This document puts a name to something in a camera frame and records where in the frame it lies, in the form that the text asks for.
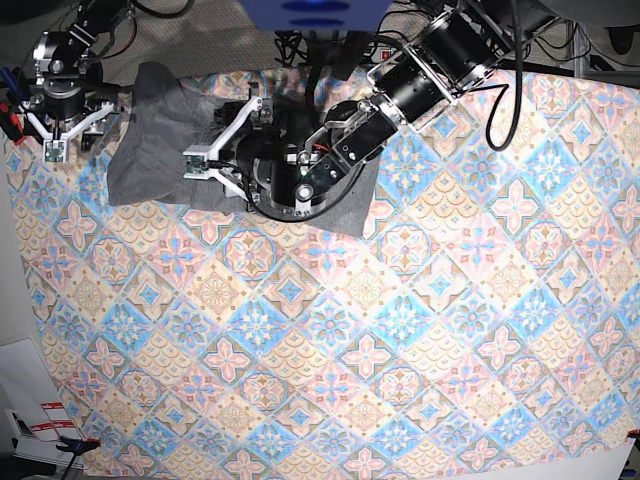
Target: gray cloth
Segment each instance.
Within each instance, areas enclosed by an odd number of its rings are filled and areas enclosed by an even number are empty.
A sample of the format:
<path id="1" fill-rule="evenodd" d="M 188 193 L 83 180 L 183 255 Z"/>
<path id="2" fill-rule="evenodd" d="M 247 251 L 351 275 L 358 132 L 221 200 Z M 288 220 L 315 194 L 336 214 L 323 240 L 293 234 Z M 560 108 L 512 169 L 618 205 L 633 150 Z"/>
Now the gray cloth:
<path id="1" fill-rule="evenodd" d="M 107 170 L 109 203 L 118 206 L 157 200 L 198 210 L 246 211 L 244 200 L 226 197 L 219 182 L 183 178 L 182 151 L 194 143 L 213 141 L 220 132 L 213 123 L 213 112 L 223 103 L 223 99 L 182 88 L 161 64 L 141 64 L 133 88 L 129 128 Z M 378 168 L 377 159 L 370 162 L 349 195 L 309 224 L 362 236 Z M 332 189 L 328 203 L 340 194 L 349 178 Z"/>

